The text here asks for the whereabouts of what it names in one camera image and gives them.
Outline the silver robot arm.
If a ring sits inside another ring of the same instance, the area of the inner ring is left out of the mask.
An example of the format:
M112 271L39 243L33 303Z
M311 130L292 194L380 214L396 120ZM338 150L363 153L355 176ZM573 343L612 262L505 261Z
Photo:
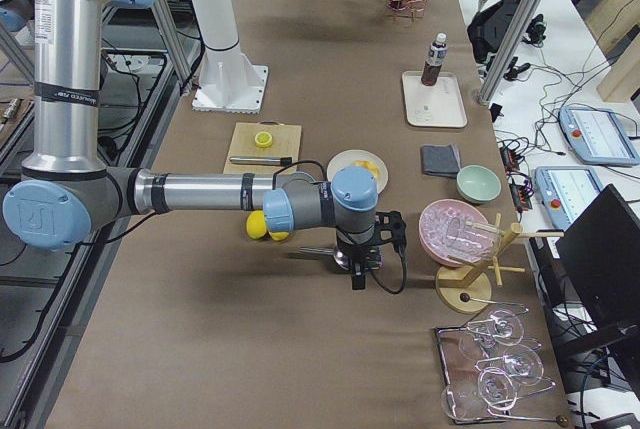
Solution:
M59 250L134 214L262 209L272 232L331 227L335 257L356 290L379 262L382 216L373 175L350 166L315 182L298 174L155 174L105 165L97 154L102 11L110 2L35 0L34 148L3 201L24 243Z

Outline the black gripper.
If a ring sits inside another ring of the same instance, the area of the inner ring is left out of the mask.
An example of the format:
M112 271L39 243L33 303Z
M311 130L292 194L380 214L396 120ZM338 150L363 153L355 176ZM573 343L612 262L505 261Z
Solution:
M354 291L366 288L365 272L382 267L380 248L376 245L357 243L350 234L336 229L337 249L342 254L346 269L351 273L351 288Z

